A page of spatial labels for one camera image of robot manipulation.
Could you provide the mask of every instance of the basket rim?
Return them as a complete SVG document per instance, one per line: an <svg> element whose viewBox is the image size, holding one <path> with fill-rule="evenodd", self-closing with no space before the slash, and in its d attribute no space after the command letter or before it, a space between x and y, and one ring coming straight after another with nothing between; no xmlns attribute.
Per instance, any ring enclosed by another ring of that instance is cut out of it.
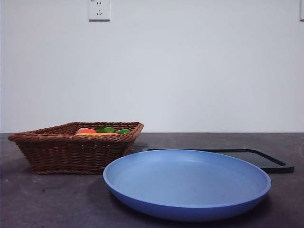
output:
<svg viewBox="0 0 304 228"><path fill-rule="evenodd" d="M108 125L119 125L119 124L136 124L135 128L131 130L129 133L125 134L109 134L103 135L100 137L99 135L71 135L71 134L51 134L51 133L34 133L39 131L47 131L56 128L68 127L74 124L108 124ZM69 142L129 142L135 140L143 129L143 124L140 122L69 122L62 125L41 128L32 131L15 133L9 136L10 141L69 141Z"/></svg>

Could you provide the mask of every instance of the table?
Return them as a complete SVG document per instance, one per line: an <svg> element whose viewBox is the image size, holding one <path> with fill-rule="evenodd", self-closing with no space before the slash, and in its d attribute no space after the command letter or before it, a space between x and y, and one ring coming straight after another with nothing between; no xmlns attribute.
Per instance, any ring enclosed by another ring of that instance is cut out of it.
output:
<svg viewBox="0 0 304 228"><path fill-rule="evenodd" d="M102 175L30 172L9 134L1 134L2 228L304 228L304 133L141 133L132 152L149 148L263 150L294 165L269 174L267 197L238 217L182 223L134 211L108 190Z"/></svg>

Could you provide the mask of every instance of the red fruit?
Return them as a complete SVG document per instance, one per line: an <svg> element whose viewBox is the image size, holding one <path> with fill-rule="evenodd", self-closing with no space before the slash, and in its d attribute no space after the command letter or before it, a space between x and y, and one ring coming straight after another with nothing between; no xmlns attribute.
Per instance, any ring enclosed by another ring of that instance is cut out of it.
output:
<svg viewBox="0 0 304 228"><path fill-rule="evenodd" d="M79 133L96 133L96 131L91 128L83 127L83 128L78 129L78 131L76 131L75 134L79 134Z"/></svg>

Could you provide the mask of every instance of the outlet socket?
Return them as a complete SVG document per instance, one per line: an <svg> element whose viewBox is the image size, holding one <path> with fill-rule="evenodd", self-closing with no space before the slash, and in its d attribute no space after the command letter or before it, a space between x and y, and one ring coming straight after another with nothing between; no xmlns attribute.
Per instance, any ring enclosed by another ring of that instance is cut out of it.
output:
<svg viewBox="0 0 304 228"><path fill-rule="evenodd" d="M110 21L110 0L88 0L89 21Z"/></svg>

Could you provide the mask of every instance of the blue plate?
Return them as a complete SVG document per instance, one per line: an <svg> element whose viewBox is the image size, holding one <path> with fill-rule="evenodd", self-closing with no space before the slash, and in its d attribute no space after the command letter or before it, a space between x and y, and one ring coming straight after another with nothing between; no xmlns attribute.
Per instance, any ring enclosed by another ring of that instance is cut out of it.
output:
<svg viewBox="0 0 304 228"><path fill-rule="evenodd" d="M156 150L130 154L104 170L110 191L147 215L175 221L213 221L255 207L271 186L257 166L222 154Z"/></svg>

